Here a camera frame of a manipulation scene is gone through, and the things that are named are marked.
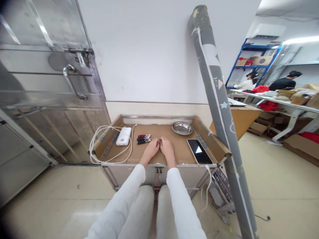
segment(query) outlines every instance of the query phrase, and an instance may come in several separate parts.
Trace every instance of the door handle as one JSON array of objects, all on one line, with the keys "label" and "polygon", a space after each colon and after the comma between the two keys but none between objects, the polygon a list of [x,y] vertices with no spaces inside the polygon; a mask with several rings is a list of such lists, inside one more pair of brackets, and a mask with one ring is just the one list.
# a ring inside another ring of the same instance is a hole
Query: door handle
[{"label": "door handle", "polygon": [[74,87],[74,85],[72,84],[71,80],[70,80],[70,77],[69,77],[69,71],[70,72],[76,72],[76,69],[74,68],[74,66],[68,64],[65,68],[63,68],[63,75],[64,75],[64,78],[67,82],[67,84],[69,85],[73,95],[78,98],[79,100],[87,100],[87,97],[85,95],[79,95],[77,92],[76,92],[76,89]]}]

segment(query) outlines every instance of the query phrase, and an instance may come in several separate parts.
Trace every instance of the air conditioner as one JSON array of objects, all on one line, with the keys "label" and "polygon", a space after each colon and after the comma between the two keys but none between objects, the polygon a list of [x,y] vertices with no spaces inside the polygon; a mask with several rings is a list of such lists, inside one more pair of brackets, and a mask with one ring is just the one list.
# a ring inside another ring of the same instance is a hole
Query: air conditioner
[{"label": "air conditioner", "polygon": [[265,40],[275,40],[282,36],[286,30],[284,25],[274,25],[274,24],[259,24],[256,29],[252,31],[252,39],[265,39]]}]

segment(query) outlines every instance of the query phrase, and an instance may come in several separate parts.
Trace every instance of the ceiling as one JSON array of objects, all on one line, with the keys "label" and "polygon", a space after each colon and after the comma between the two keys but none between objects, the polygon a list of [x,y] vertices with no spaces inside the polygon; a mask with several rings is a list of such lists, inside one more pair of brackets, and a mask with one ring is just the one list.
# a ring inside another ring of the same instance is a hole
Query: ceiling
[{"label": "ceiling", "polygon": [[257,16],[319,18],[318,0],[262,0]]}]

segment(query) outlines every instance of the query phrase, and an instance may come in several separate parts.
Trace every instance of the black shirt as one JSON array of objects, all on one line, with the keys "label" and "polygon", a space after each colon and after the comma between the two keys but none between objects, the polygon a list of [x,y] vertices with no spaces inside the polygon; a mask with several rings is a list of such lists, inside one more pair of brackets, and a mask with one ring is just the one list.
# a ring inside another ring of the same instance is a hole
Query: black shirt
[{"label": "black shirt", "polygon": [[275,91],[275,90],[282,90],[286,87],[292,87],[295,88],[296,82],[292,79],[288,78],[281,78],[278,80],[275,80],[269,87],[269,90]]}]

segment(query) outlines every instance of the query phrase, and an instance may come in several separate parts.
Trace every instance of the white table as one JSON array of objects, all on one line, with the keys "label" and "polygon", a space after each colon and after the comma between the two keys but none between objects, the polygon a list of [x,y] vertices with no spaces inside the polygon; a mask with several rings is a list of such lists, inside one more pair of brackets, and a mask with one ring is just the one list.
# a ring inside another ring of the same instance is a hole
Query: white table
[{"label": "white table", "polygon": [[[231,90],[233,92],[237,92],[237,93],[241,93],[243,95],[247,95],[247,96],[251,96],[251,97],[255,97],[255,98],[259,98],[262,99],[261,101],[259,101],[255,106],[257,107],[259,104],[261,104],[262,102],[269,100],[272,102],[276,102],[282,105],[287,105],[287,106],[291,106],[294,108],[294,111],[291,114],[291,118],[288,124],[288,127],[283,130],[282,132],[280,132],[279,134],[277,134],[275,137],[272,138],[272,140],[276,143],[279,143],[278,140],[283,137],[284,135],[288,134],[290,131],[292,131],[293,127],[296,124],[296,121],[299,117],[299,115],[302,112],[313,112],[316,114],[319,114],[319,109],[316,108],[312,108],[312,107],[308,107],[308,106],[301,106],[301,105],[295,105],[290,103],[290,101],[282,101],[282,100],[276,100],[272,97],[268,97],[268,96],[261,96],[261,95],[256,95],[256,94],[251,94],[251,93],[246,93],[246,92],[242,92],[241,90]],[[302,132],[314,132],[319,128],[319,115],[317,115],[309,124],[307,124],[301,131],[299,131],[299,133]]]}]

